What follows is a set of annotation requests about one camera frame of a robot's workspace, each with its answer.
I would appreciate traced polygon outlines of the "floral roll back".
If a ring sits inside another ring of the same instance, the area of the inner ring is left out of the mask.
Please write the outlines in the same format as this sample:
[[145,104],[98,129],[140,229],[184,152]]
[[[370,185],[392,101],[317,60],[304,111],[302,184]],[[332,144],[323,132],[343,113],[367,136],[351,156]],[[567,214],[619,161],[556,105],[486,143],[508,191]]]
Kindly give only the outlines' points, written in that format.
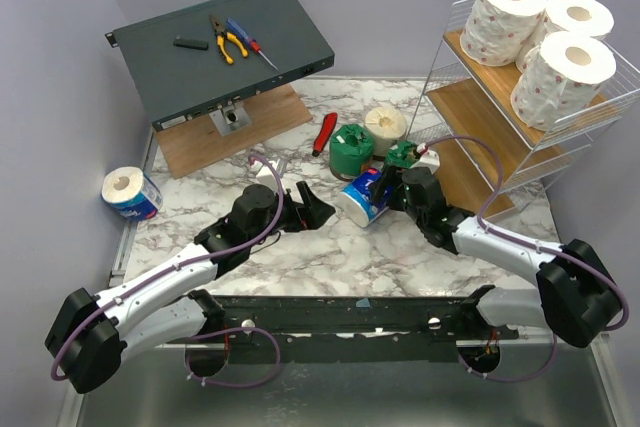
[[547,131],[557,120],[586,108],[615,73],[614,54],[602,41],[554,32],[530,51],[511,105],[528,127]]

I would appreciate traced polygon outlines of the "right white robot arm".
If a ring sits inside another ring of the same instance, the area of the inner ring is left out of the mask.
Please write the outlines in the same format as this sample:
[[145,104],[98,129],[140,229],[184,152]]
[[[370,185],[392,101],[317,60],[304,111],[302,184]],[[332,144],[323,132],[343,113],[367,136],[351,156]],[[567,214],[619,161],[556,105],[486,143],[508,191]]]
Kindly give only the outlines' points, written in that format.
[[561,245],[501,229],[449,204],[426,167],[386,167],[365,191],[373,204],[407,214],[433,246],[474,257],[530,283],[528,289],[490,287],[460,314],[460,326],[480,339],[496,326],[548,329],[574,347],[586,347],[628,316],[623,295],[591,246]]

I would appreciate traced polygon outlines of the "floral roll front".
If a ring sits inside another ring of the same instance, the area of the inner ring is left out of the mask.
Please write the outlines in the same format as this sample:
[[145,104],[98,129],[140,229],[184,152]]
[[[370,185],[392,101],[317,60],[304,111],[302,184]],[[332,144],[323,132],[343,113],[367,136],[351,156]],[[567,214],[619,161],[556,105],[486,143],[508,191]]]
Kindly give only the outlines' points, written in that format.
[[531,35],[524,41],[516,57],[520,72],[527,69],[530,51],[537,48],[544,38],[554,32],[578,32],[604,40],[614,28],[611,11],[596,0],[547,0],[544,12]]

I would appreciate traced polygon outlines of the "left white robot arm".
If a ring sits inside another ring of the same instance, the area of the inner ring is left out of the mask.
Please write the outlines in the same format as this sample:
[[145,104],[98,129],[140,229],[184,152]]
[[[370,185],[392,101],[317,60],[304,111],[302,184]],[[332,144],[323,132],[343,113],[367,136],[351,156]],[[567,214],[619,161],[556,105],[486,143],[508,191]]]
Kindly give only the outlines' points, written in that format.
[[254,245],[276,231],[317,230],[335,209],[300,181],[301,197],[284,188],[246,187],[231,211],[203,229],[173,258],[118,287],[90,294],[79,288],[66,296],[45,338],[53,358],[50,376],[90,392],[118,370],[132,351],[127,335],[189,291],[244,263]]

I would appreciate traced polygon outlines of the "blue Tempo tissue roll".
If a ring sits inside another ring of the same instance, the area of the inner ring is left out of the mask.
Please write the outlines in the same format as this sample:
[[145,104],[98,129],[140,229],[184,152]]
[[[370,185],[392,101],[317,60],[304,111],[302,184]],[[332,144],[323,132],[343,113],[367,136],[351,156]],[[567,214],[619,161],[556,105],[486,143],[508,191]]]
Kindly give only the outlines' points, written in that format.
[[391,189],[387,188],[379,201],[373,200],[369,190],[380,177],[380,170],[369,168],[338,194],[338,204],[345,215],[361,228],[368,227],[388,210]]

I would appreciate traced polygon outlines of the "floral roll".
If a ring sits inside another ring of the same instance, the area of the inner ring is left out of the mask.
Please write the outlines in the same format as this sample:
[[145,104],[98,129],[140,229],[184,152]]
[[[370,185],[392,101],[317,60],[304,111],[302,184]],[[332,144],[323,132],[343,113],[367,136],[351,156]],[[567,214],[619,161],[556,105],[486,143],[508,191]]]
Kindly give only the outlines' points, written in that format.
[[586,108],[615,73],[614,54],[602,41],[554,32],[530,51],[511,105],[528,127],[547,131],[557,120]]
[[515,61],[547,0],[475,0],[460,36],[463,52],[491,67]]
[[544,12],[531,35],[524,41],[516,57],[520,72],[527,69],[530,51],[537,48],[544,38],[554,32],[578,32],[604,40],[614,28],[611,11],[596,0],[547,0]]

